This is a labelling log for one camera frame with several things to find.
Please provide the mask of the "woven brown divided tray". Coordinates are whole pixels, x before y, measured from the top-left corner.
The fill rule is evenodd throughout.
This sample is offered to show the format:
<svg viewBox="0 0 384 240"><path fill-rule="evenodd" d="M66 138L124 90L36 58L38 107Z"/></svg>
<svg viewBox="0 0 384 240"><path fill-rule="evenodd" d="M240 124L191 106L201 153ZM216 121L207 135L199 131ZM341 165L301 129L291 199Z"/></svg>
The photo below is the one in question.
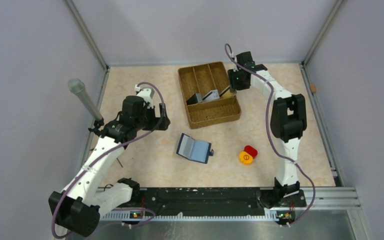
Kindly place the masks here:
<svg viewBox="0 0 384 240"><path fill-rule="evenodd" d="M241 107L221 61L181 67L177 71L189 127L198 129L237 121Z"/></svg>

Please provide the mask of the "dark grey credit card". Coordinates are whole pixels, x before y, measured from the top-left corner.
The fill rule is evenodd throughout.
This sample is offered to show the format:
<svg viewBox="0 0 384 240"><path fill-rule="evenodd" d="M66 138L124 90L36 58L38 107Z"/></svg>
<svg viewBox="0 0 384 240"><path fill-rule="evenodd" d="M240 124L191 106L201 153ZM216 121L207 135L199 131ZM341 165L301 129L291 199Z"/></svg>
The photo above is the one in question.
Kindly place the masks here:
<svg viewBox="0 0 384 240"><path fill-rule="evenodd" d="M202 95L198 92L193 94L187 101L186 105L194 105L194 104L199 104L203 101Z"/></svg>

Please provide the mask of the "navy blue card holder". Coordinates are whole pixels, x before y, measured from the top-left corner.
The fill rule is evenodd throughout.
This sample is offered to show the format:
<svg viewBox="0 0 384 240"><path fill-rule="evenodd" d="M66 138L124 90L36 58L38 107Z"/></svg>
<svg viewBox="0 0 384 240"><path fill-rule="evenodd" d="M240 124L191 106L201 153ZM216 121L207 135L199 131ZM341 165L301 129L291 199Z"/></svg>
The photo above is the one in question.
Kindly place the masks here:
<svg viewBox="0 0 384 240"><path fill-rule="evenodd" d="M210 142L197 140L182 133L176 154L192 162L207 164L209 157L214 155L214 150Z"/></svg>

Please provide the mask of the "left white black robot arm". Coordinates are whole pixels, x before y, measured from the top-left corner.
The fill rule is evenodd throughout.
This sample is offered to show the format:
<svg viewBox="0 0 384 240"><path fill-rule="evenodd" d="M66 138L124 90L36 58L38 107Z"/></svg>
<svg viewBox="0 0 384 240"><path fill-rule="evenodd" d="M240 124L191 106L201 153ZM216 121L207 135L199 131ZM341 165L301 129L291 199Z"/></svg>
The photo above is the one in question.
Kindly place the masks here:
<svg viewBox="0 0 384 240"><path fill-rule="evenodd" d="M170 125L167 107L159 103L160 116L155 115L153 98L147 91L127 96L116 118L104 123L97 106L84 94L81 102L95 119L90 131L99 139L81 170L60 192L54 191L48 203L52 213L51 232L55 239L65 239L72 233L90 236L106 214L121 204L134 207L140 202L140 193L133 184L117 182L110 189L97 190L113 162L128 145L139 141L153 131L165 131Z"/></svg>

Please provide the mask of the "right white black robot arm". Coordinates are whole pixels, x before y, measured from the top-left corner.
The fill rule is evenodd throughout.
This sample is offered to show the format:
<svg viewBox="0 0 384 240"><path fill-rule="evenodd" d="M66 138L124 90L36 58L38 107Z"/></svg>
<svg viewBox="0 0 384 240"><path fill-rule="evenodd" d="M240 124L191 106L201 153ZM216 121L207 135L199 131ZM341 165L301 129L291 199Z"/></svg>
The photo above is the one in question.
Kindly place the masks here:
<svg viewBox="0 0 384 240"><path fill-rule="evenodd" d="M284 88L263 64L256 64L251 52L234 55L226 52L235 64L228 70L230 90L240 91L251 87L266 99L266 132L270 145L278 141L280 149L274 149L280 165L274 179L272 199L279 206L287 206L300 192L298 177L298 149L303 132L307 129L306 100L302 94L293 94Z"/></svg>

